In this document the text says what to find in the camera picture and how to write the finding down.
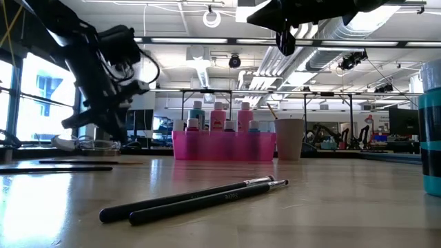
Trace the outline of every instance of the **pink bottle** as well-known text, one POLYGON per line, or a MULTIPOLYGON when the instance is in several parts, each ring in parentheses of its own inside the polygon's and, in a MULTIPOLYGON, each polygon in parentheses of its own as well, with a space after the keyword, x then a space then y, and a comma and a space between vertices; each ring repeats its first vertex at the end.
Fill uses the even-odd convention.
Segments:
POLYGON ((249 121, 253 120, 253 112, 249 110, 249 103, 242 102, 237 112, 237 132, 248 132, 249 121))
POLYGON ((209 114, 209 130, 211 132, 223 132, 227 113, 223 111, 221 102, 214 103, 214 110, 209 114))

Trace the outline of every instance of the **black stick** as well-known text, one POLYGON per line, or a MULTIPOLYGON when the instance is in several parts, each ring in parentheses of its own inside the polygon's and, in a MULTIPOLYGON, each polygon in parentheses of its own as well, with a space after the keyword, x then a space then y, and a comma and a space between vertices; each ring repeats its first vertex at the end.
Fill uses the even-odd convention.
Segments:
POLYGON ((202 196, 208 196, 211 194, 217 194, 220 192, 226 192, 232 189, 240 189, 248 185, 254 185, 256 183, 265 183, 274 181, 273 176, 266 176, 264 178, 256 178, 251 180, 245 180, 240 183, 233 183, 230 185, 223 185, 220 187, 213 187, 209 189, 203 189, 195 192, 189 192, 184 194, 177 194, 175 196, 166 196, 157 199, 144 200, 137 203, 130 203, 126 205, 119 205, 116 207, 108 207, 99 213, 99 220, 103 223, 110 223, 118 220, 125 220, 129 218, 130 213, 134 211, 139 211, 143 209, 148 209, 150 207, 158 207, 162 205, 167 205, 171 203, 177 203, 183 200, 190 200, 194 198, 199 198, 202 196))
POLYGON ((258 185, 233 189, 228 192, 222 192, 197 199, 184 200, 179 203, 172 203, 164 206, 153 207, 141 211, 135 211, 130 214, 129 221, 132 225, 141 225, 155 220, 172 217, 178 214, 184 214, 190 211, 204 209, 214 205, 232 202, 244 199, 250 196, 256 196, 268 192, 271 189, 288 185, 288 180, 277 182, 261 183, 258 185))
POLYGON ((20 174, 34 172, 102 172, 111 171, 112 167, 51 167, 51 168, 5 168, 0 169, 0 174, 20 174))

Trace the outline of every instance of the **paper cup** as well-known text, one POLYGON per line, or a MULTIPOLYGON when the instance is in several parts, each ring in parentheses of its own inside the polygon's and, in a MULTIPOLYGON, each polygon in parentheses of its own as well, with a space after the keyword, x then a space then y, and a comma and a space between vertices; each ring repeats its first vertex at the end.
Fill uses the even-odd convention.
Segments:
POLYGON ((305 121, 302 119, 278 119, 274 121, 277 135, 278 158, 284 161, 297 161, 302 153, 305 121))

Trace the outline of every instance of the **desk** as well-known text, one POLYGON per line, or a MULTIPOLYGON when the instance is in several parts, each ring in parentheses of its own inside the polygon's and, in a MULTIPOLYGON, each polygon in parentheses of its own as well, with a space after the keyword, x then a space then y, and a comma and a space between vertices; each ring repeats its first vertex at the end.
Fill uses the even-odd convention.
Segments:
POLYGON ((414 248, 441 243, 441 198, 424 193, 418 165, 313 158, 259 164, 112 159, 143 165, 0 176, 0 247, 414 248), (289 179, 290 187, 140 227, 103 225, 98 219, 104 207, 268 174, 289 179))

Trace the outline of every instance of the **security camera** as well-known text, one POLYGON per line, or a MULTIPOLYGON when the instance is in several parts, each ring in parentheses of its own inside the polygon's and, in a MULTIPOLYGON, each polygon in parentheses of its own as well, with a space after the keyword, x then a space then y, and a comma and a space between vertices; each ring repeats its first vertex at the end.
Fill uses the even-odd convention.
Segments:
POLYGON ((240 58, 238 54, 233 54, 228 63, 230 68, 236 69, 240 67, 240 58))

